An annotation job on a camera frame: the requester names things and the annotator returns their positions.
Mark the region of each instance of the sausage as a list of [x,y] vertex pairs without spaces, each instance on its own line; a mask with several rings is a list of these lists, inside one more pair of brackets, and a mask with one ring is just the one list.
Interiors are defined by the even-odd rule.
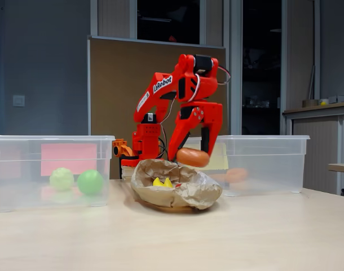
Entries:
[[244,168],[231,168],[224,177],[226,182],[242,182],[247,178],[247,170]]
[[192,167],[203,168],[208,165],[210,156],[207,152],[195,150],[194,148],[181,148],[177,152],[177,161]]

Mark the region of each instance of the beige tabletop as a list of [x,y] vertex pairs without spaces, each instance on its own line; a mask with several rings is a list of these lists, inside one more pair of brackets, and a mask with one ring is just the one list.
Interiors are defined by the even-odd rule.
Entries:
[[111,183],[106,207],[0,213],[0,270],[344,270],[344,197],[221,197],[176,214]]

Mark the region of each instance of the lerobot logo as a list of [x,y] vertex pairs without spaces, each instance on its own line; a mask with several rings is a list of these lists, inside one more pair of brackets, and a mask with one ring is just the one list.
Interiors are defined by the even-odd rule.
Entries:
[[169,85],[170,83],[172,83],[172,75],[170,75],[168,78],[163,78],[162,81],[157,82],[157,84],[153,86],[153,94],[159,91],[162,87]]

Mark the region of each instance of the light switch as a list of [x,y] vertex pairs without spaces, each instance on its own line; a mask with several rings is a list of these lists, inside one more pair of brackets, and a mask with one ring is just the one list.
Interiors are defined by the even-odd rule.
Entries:
[[13,95],[13,106],[24,107],[25,106],[25,96],[24,95]]

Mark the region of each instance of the clear plastic container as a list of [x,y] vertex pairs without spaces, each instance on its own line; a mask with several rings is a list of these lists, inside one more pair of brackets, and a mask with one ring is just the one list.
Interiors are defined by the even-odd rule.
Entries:
[[[221,135],[210,163],[196,168],[219,182],[224,195],[273,191],[299,193],[307,135]],[[184,147],[200,149],[201,138],[189,138]]]
[[0,212],[106,205],[113,140],[0,135]]

